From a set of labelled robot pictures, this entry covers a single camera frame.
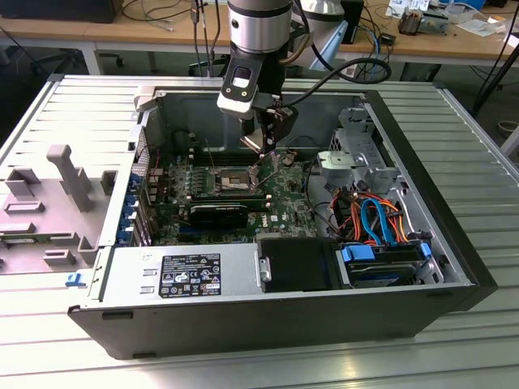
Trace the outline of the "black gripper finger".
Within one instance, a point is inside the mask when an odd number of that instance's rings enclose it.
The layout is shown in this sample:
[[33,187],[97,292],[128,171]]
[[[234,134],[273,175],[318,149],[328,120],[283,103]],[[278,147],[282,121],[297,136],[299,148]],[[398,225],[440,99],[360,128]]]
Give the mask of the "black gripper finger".
[[261,130],[261,114],[254,113],[250,118],[242,119],[242,135],[252,135],[256,130]]
[[274,150],[277,143],[287,137],[298,118],[295,107],[275,109],[261,113],[261,130],[263,135],[263,154]]

